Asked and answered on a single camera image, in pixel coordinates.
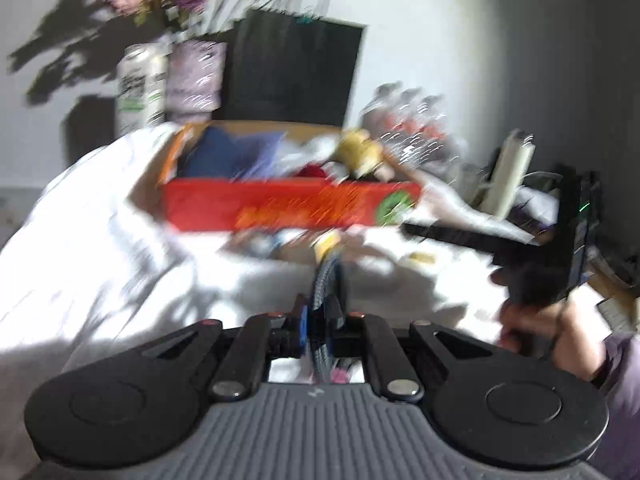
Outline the person right hand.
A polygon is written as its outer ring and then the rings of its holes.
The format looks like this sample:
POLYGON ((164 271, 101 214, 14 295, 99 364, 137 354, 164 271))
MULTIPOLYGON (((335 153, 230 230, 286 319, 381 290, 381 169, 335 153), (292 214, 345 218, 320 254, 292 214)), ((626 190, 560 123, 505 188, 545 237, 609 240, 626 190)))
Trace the person right hand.
POLYGON ((523 354, 520 336, 536 336, 555 342, 550 360, 560 370, 602 386, 608 374, 608 359, 603 338, 589 326, 587 315, 580 314, 573 300, 545 307, 524 306, 509 297, 498 313, 501 324, 496 345, 523 354))

